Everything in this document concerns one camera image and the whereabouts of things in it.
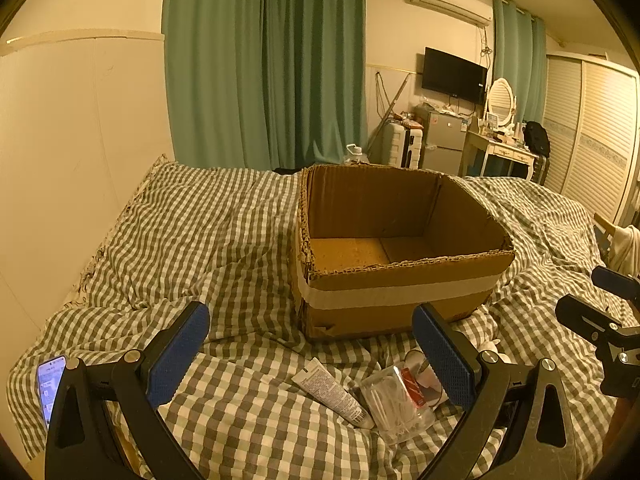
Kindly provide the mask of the white cream tube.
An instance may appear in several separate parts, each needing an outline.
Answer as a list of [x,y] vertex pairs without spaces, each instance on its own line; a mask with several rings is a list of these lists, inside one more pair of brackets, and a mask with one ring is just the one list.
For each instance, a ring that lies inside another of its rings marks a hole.
[[374,421],[367,410],[318,359],[312,359],[303,370],[292,377],[292,381],[352,425],[362,429],[374,427]]

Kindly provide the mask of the white plastic bottle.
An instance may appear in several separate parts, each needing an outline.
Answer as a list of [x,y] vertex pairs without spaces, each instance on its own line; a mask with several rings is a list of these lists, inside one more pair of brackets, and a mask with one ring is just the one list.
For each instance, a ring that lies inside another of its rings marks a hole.
[[477,351],[480,355],[480,359],[488,364],[495,364],[498,362],[503,362],[506,364],[511,364],[511,359],[505,354],[499,351],[498,344],[500,340],[488,340],[482,342],[478,347]]

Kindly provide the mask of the white tape roll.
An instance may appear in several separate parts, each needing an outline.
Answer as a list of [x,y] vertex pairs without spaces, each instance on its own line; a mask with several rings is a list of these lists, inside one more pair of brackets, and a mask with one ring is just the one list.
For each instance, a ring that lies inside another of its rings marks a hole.
[[446,391],[442,388],[430,361],[421,349],[411,349],[405,355],[405,363],[430,408],[437,408],[448,400]]

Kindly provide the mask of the smartphone with lit screen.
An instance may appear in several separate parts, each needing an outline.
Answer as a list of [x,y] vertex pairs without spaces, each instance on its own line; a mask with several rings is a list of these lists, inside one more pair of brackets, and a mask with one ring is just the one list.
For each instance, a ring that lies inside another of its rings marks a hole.
[[49,429],[58,386],[65,370],[65,356],[56,356],[37,366],[36,381],[44,428]]

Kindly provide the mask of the black bag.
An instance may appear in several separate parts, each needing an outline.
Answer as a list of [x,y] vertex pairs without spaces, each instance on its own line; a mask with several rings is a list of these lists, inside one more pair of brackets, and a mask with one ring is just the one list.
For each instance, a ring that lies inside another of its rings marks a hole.
[[535,155],[549,157],[551,152],[547,130],[539,122],[526,122],[524,127],[524,141]]

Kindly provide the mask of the white louvered wardrobe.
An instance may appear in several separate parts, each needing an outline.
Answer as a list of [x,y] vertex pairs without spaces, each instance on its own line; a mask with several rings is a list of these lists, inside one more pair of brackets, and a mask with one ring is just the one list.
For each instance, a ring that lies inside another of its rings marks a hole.
[[612,223],[622,220],[639,147],[639,75],[591,56],[547,56],[544,186]]

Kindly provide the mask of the white dressing table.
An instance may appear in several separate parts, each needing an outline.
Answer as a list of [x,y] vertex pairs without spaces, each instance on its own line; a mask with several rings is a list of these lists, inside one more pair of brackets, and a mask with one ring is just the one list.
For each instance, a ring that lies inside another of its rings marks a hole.
[[525,165],[527,168],[525,179],[527,181],[532,180],[535,170],[535,162],[538,158],[537,155],[525,148],[516,148],[509,144],[500,143],[495,140],[491,140],[488,136],[482,136],[479,133],[471,131],[468,131],[465,135],[462,159],[459,167],[460,177],[464,177],[468,174],[469,168],[474,164],[476,152],[483,153],[480,173],[478,174],[480,177],[483,177],[485,174],[488,158],[490,156],[496,156],[510,162],[509,171],[512,171],[514,162]]

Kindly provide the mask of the brown cardboard box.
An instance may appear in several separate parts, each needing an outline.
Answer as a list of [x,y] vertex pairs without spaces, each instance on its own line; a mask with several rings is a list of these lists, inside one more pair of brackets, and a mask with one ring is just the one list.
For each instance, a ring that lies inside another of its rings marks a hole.
[[290,265],[310,340],[406,332],[424,302],[448,321],[466,318],[514,257],[462,179],[367,164],[300,174]]

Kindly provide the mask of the silver mini fridge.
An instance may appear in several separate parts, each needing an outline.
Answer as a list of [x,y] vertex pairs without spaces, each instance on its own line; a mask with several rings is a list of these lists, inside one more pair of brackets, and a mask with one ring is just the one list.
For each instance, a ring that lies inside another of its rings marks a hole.
[[414,114],[424,129],[421,168],[457,176],[466,139],[466,120],[439,113],[426,104],[417,106]]

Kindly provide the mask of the white oval vanity mirror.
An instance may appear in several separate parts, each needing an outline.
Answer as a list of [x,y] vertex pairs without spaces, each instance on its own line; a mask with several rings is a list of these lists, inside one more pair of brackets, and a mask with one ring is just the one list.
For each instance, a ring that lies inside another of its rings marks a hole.
[[506,78],[492,83],[486,99],[485,119],[491,127],[509,128],[514,124],[516,95]]

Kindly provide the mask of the white suitcase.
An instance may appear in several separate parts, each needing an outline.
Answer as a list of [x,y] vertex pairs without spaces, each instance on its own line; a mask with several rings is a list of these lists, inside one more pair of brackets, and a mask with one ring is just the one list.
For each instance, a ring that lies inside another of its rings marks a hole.
[[423,127],[413,120],[386,122],[382,130],[383,165],[418,169],[422,151]]

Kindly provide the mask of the grey checkered bed sheet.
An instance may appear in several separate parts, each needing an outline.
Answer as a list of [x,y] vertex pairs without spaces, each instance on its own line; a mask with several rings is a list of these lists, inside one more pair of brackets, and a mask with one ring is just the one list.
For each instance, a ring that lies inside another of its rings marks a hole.
[[[634,325],[623,300],[594,287],[600,261],[582,205],[515,178],[465,178],[506,228],[514,261],[489,298],[457,325],[473,344],[493,341],[512,361],[558,364],[570,404],[576,471],[603,454],[615,401],[600,390],[593,348],[560,325],[572,294]],[[209,308],[206,343],[172,400],[160,408],[179,444],[209,479],[413,479],[460,418],[450,403],[424,434],[395,446],[307,396],[293,376],[322,362],[346,388],[402,359],[408,334],[314,344],[299,329],[288,254],[298,177],[250,169],[156,162],[73,287],[10,370],[6,393],[28,456],[47,433],[36,368],[55,356],[110,362],[147,344],[192,300]]]

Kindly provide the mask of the clear water jug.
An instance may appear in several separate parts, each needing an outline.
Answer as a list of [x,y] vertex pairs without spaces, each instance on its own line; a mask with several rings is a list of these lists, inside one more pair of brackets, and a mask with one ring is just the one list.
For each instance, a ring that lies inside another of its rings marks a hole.
[[352,143],[346,145],[346,153],[344,155],[343,162],[345,165],[367,164],[369,162],[369,157],[363,151],[361,146]]

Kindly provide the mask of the small green curtain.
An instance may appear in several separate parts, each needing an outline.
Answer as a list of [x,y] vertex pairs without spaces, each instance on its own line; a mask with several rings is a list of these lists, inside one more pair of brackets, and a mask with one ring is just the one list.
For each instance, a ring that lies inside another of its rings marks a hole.
[[492,0],[495,79],[516,97],[514,122],[542,122],[547,90],[546,23],[511,0]]

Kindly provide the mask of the white air conditioner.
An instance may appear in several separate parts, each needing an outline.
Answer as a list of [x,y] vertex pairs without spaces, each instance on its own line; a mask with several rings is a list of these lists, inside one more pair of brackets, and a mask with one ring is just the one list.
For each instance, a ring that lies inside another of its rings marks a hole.
[[410,0],[410,2],[478,27],[486,27],[492,21],[492,7],[480,0]]

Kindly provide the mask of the large green curtain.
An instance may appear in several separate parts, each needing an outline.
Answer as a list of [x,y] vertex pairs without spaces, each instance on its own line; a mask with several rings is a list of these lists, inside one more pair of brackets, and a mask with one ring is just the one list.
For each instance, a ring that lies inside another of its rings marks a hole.
[[367,142],[366,0],[164,0],[175,158],[298,169]]

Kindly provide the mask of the black wall television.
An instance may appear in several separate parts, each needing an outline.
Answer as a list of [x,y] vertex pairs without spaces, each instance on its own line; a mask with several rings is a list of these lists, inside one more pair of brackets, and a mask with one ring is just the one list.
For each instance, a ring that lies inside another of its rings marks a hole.
[[488,69],[458,56],[426,48],[421,87],[475,105],[485,101]]

